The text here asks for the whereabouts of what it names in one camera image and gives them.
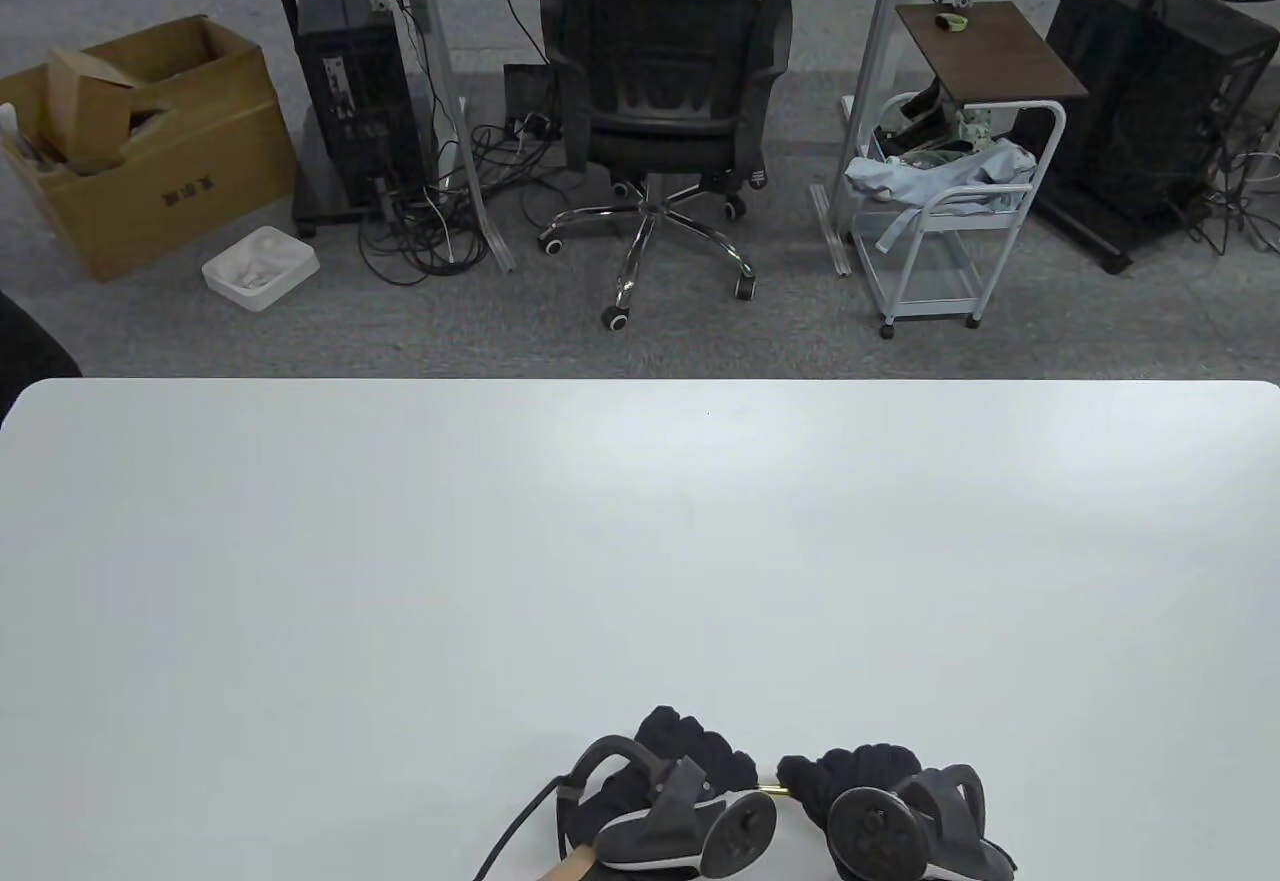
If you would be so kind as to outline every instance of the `chrome chair base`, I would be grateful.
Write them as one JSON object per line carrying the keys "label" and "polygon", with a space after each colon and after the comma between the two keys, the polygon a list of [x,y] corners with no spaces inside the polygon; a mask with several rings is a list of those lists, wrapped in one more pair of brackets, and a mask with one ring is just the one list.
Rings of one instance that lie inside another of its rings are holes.
{"label": "chrome chair base", "polygon": [[628,182],[618,183],[626,184],[631,200],[622,204],[567,210],[567,213],[556,215],[552,223],[538,237],[538,246],[543,254],[561,254],[561,250],[564,247],[561,232],[566,227],[571,227],[572,224],[620,222],[622,218],[640,216],[640,227],[636,229],[635,238],[631,241],[627,256],[618,271],[617,293],[613,305],[605,309],[602,318],[604,328],[609,330],[622,330],[626,328],[631,315],[631,295],[640,278],[640,263],[644,260],[645,248],[649,246],[650,238],[653,238],[654,232],[663,222],[672,223],[676,227],[684,228],[691,236],[716,245],[723,255],[727,255],[737,265],[739,277],[737,287],[733,292],[735,297],[740,301],[750,301],[755,296],[755,269],[751,268],[746,255],[741,254],[737,246],[716,228],[695,222],[687,214],[676,210],[676,205],[685,204],[685,201],[691,201],[701,195],[708,195],[707,191],[694,186],[677,191],[676,195],[663,196],[660,174],[649,174],[645,179],[644,191],[640,191],[639,187]]}

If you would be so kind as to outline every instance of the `black computer case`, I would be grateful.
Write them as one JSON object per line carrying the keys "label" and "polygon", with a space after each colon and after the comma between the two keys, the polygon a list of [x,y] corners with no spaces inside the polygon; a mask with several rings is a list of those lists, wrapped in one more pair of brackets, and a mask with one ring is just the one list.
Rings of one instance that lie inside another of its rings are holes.
{"label": "black computer case", "polygon": [[[1061,0],[1047,38],[1089,97],[1066,105],[1044,197],[1087,192],[1074,218],[1106,222],[1097,205],[1110,209],[1133,232],[1094,229],[1121,251],[1188,218],[1280,44],[1280,32],[1217,0],[1157,0],[1140,27],[1138,3]],[[1024,111],[1012,133],[1033,151],[1048,133],[1039,113]]]}
{"label": "black computer case", "polygon": [[421,195],[434,181],[434,133],[413,117],[392,12],[369,0],[298,0],[297,49],[349,204],[374,205],[379,177],[394,195]]}

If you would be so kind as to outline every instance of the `black glove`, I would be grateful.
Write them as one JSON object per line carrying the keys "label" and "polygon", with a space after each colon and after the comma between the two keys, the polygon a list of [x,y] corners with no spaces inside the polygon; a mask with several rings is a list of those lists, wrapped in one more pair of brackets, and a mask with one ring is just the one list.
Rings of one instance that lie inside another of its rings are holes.
{"label": "black glove", "polygon": [[[751,758],[735,752],[714,731],[703,730],[696,717],[681,717],[676,708],[654,708],[635,739],[663,761],[692,759],[707,772],[717,794],[745,791],[755,788],[759,780]],[[614,818],[648,808],[649,786],[649,776],[634,763],[604,779],[600,790],[584,800],[570,818],[564,831],[570,844],[575,848],[591,844],[600,828]]]}
{"label": "black glove", "polygon": [[850,788],[896,789],[920,772],[920,762],[896,744],[864,744],[854,752],[832,748],[817,762],[790,756],[778,762],[778,784],[791,791],[809,820],[827,830],[836,798]]}

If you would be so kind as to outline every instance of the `white tabletop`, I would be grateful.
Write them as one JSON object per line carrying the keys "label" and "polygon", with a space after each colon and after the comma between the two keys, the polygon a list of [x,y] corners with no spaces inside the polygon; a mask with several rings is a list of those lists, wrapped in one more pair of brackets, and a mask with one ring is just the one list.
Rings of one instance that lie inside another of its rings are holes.
{"label": "white tabletop", "polygon": [[0,492],[5,881],[458,881],[657,703],[969,762],[1025,881],[1274,863],[1271,385],[51,382]]}

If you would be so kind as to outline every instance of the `open cardboard box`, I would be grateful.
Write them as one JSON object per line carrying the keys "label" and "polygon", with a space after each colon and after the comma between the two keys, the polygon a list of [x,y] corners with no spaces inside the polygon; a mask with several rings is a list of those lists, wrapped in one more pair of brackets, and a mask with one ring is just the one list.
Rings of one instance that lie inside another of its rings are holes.
{"label": "open cardboard box", "polygon": [[99,280],[293,191],[297,159],[261,49],[189,17],[0,79],[45,158],[3,150]]}

